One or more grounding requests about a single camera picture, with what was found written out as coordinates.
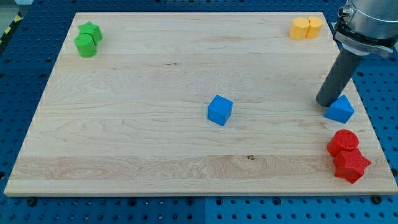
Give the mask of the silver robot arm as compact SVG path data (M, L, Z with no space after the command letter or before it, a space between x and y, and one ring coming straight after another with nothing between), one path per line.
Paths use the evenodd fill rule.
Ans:
M368 54L388 58L397 43L397 1L347 0L339 8L334 40L342 48L323 82L316 102L329 107L336 101Z

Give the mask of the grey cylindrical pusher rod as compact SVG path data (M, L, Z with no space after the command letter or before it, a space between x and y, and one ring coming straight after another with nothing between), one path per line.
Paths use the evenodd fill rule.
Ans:
M316 95L319 105L329 107L340 97L363 57L342 48Z

